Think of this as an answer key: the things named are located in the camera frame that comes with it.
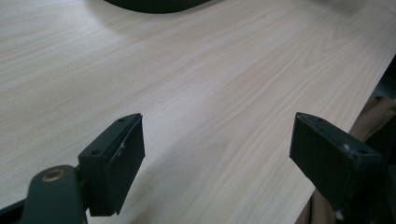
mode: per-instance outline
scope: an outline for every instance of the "screw hole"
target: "screw hole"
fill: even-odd
[[[365,154],[369,153],[368,151],[366,151],[366,150],[363,150],[363,149],[361,149],[361,150],[358,150],[358,152],[359,152],[360,154],[363,154],[363,155],[365,155]]]
[[[64,176],[64,170],[56,169],[47,172],[46,174],[41,177],[41,180],[44,182],[52,182]]]
[[[100,150],[94,150],[91,152],[91,155],[93,155],[93,156],[97,156],[99,154],[100,154]]]

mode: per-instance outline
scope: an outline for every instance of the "table surface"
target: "table surface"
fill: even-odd
[[[313,186],[297,111],[347,131],[396,52],[393,0],[214,0],[149,15],[102,0],[0,2],[0,206],[142,113],[147,157],[119,217],[293,223]]]

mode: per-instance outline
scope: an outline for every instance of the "light wood desk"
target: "light wood desk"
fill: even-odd
[[[119,217],[293,223],[313,186],[297,111],[348,130],[396,52],[392,0],[214,0],[148,15],[102,0],[0,2],[0,207],[113,120],[147,157]]]

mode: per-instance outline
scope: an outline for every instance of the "black clamp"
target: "black clamp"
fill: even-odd
[[[119,214],[145,157],[142,116],[113,122],[79,155],[79,165],[51,167],[31,181],[27,198],[0,210],[0,223],[87,223]]]

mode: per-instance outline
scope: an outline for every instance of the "black object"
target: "black object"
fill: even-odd
[[[396,172],[390,170],[389,152],[394,146],[393,141],[393,147],[373,149],[324,119],[297,113],[290,157],[328,200],[338,222],[393,223]]]
[[[196,7],[210,0],[106,0],[117,7],[146,13],[172,13]]]
[[[0,210],[0,223],[87,223],[120,212],[145,157],[142,116],[116,120],[78,156],[31,181],[27,198]]]

